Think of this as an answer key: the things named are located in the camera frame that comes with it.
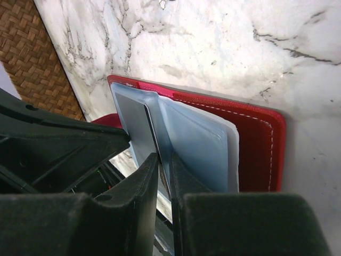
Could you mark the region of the red leather card holder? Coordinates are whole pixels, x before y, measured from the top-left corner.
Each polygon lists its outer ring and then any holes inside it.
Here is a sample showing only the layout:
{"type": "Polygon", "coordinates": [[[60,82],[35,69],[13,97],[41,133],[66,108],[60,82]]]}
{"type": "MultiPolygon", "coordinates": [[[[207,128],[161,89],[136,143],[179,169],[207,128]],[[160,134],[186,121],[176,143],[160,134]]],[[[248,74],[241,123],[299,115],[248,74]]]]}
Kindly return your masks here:
{"type": "Polygon", "coordinates": [[[177,154],[212,191],[280,191],[286,122],[278,111],[117,75],[107,80],[117,111],[96,123],[128,133],[136,165],[157,153],[165,188],[177,154]]]}

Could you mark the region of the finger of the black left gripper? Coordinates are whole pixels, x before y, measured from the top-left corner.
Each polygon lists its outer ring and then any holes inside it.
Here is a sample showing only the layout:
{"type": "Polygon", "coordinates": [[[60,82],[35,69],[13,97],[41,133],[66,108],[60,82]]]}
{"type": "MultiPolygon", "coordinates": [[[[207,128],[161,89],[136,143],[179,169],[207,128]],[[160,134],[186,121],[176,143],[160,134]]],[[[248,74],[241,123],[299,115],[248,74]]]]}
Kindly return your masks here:
{"type": "Polygon", "coordinates": [[[123,129],[53,114],[1,90],[1,194],[69,192],[129,141],[123,129]]]}

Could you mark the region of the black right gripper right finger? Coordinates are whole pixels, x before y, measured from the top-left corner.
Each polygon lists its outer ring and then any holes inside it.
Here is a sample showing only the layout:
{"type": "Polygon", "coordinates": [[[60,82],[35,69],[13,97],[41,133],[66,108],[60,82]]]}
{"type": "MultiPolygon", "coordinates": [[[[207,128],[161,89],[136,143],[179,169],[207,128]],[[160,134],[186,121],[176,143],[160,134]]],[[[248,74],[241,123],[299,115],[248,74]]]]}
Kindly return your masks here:
{"type": "Polygon", "coordinates": [[[214,193],[173,154],[176,255],[331,255],[307,201],[283,193],[214,193]]]}

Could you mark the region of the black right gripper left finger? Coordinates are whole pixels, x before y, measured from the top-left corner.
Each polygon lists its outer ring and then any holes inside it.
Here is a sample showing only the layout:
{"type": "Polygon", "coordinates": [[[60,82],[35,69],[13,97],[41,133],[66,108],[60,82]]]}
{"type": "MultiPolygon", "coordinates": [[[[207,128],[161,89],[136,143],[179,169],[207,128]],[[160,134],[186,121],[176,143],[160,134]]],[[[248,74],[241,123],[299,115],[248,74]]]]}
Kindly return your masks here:
{"type": "Polygon", "coordinates": [[[158,157],[97,197],[1,196],[1,255],[152,255],[158,157]]]}

